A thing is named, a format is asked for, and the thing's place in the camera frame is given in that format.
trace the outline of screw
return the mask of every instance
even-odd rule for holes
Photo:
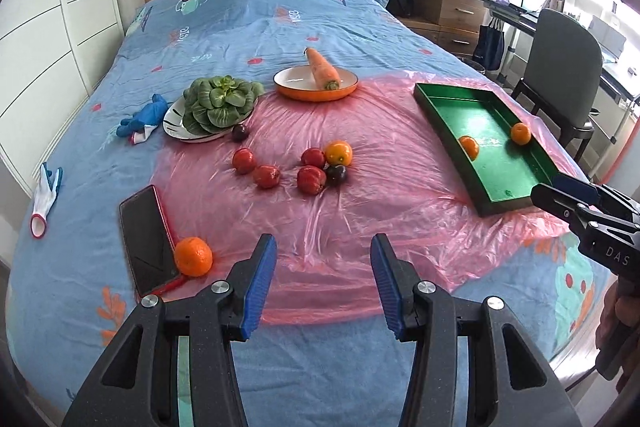
[[[421,293],[434,293],[436,285],[431,281],[420,281],[418,282],[418,291]]]
[[[153,308],[156,304],[158,304],[158,296],[157,295],[147,295],[142,298],[140,304],[142,304],[145,308]]]
[[[494,310],[501,310],[502,308],[504,308],[504,301],[499,297],[489,297],[486,300],[486,303],[489,306],[489,308]]]
[[[215,281],[211,285],[211,291],[213,293],[226,293],[229,291],[229,288],[231,288],[231,286],[229,286],[227,281]]]

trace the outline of blue bedsheet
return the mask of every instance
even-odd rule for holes
[[[25,225],[6,303],[10,351],[30,384],[68,409],[90,368],[135,305],[118,204],[148,184],[162,130],[137,146],[114,126],[155,92],[177,99],[199,76],[232,73],[270,88],[303,64],[307,45],[359,77],[414,70],[478,74],[415,35],[386,0],[153,0],[130,26],[106,75],[49,159],[65,172],[45,237]],[[523,245],[506,263],[455,293],[500,295],[546,356],[568,340],[601,298],[606,270],[573,235]],[[396,425],[413,346],[382,316],[312,327],[261,327],[234,346],[252,426]]]

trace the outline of white plate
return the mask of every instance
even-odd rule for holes
[[[246,120],[246,118],[251,115],[252,111],[249,111],[249,114],[245,115],[241,121]],[[217,140],[218,138],[222,138],[231,132],[231,127],[225,129],[221,132],[201,135],[201,134],[192,134],[187,131],[182,125],[182,115],[184,115],[184,97],[181,96],[176,100],[169,110],[164,114],[164,118],[162,119],[162,128],[164,132],[167,133],[171,138],[175,138],[177,140],[188,142],[188,143],[204,143],[210,142],[212,140]]]
[[[351,87],[358,81],[358,77],[351,71],[343,70],[342,68],[335,68],[335,70],[340,75],[340,89]],[[318,90],[309,66],[295,66],[282,70],[280,73],[276,73],[273,81],[279,86],[289,87],[289,89]]]

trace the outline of white glove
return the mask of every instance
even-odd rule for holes
[[[33,214],[31,214],[31,233],[40,239],[47,230],[47,214],[58,197],[62,183],[62,168],[56,170],[51,180],[52,172],[47,169],[47,162],[40,166],[40,181],[33,195]]]
[[[153,130],[158,127],[157,125],[145,125],[145,128],[140,132],[135,132],[129,137],[131,145],[145,142],[150,136]]]

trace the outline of orange plate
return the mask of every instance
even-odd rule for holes
[[[319,90],[309,66],[296,66],[273,77],[276,91],[287,98],[302,102],[333,102],[349,96],[358,87],[358,77],[351,71],[335,68],[340,75],[340,89]]]

